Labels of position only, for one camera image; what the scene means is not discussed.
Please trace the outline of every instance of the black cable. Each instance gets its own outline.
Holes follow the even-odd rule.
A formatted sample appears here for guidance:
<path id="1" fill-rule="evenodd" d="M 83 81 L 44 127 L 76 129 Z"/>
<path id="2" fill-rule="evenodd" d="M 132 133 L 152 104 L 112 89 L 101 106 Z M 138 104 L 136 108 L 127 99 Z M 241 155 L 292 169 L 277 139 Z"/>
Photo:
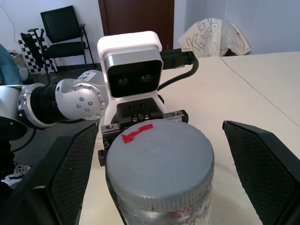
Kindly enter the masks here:
<path id="1" fill-rule="evenodd" d="M 66 121 L 62 121 L 60 123 L 65 123 L 65 124 L 70 124 L 70 123 L 79 123 L 85 121 L 85 119 L 77 119 L 77 120 L 66 120 Z"/>
<path id="2" fill-rule="evenodd" d="M 166 86 L 172 84 L 172 83 L 175 83 L 177 81 L 180 81 L 182 79 L 185 79 L 185 78 L 188 78 L 190 77 L 191 75 L 193 75 L 194 73 L 196 73 L 196 71 L 198 70 L 199 68 L 199 61 L 196 57 L 194 57 L 194 60 L 193 60 L 193 67 L 190 71 L 184 73 L 184 74 L 181 74 L 177 77 L 174 77 L 166 82 L 164 82 L 163 84 L 161 84 L 158 88 L 158 90 L 162 90 L 163 88 L 165 88 Z"/>
<path id="3" fill-rule="evenodd" d="M 29 138 L 29 139 L 27 140 L 27 142 L 25 142 L 21 147 L 16 148 L 16 149 L 11 150 L 11 151 L 0 151 L 0 154 L 11 154 L 11 153 L 15 153 L 15 152 L 17 152 L 17 151 L 19 151 L 19 150 L 25 148 L 25 147 L 32 141 L 32 139 L 33 139 L 34 136 L 36 135 L 36 132 L 37 132 L 37 130 L 36 130 L 36 129 L 33 129 L 30 138 Z"/>

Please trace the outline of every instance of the jar lid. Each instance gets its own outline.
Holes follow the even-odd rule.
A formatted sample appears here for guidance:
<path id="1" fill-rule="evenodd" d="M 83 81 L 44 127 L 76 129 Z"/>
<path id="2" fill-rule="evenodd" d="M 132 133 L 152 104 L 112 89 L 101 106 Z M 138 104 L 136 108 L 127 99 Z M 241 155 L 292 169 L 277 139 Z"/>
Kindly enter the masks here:
<path id="1" fill-rule="evenodd" d="M 166 212 L 181 209 L 211 185 L 214 154 L 197 128 L 173 120 L 149 120 L 125 130 L 112 143 L 106 169 L 126 204 Z"/>

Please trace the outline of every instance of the red mark on lid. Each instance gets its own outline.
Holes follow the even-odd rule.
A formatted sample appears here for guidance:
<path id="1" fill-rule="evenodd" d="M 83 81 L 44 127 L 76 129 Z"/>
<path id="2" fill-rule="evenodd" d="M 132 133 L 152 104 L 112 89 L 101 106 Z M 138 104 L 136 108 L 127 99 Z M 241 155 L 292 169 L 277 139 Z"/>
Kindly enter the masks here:
<path id="1" fill-rule="evenodd" d="M 145 125 L 145 126 L 142 126 L 142 127 L 139 127 L 139 130 L 138 131 L 133 131 L 131 132 L 130 134 L 128 135 L 122 135 L 122 138 L 123 138 L 123 142 L 126 144 L 126 143 L 129 143 L 131 141 L 134 140 L 134 138 L 141 132 L 145 131 L 145 130 L 150 130 L 150 129 L 153 129 L 153 125 L 152 124 L 148 124 L 148 125 Z"/>

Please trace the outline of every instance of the wooden door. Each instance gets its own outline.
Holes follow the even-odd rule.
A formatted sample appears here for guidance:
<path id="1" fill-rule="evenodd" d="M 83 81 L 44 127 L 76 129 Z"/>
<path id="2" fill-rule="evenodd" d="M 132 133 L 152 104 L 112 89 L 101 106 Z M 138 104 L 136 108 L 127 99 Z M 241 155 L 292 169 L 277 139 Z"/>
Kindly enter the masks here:
<path id="1" fill-rule="evenodd" d="M 104 35 L 151 30 L 173 49 L 174 0 L 98 0 Z"/>

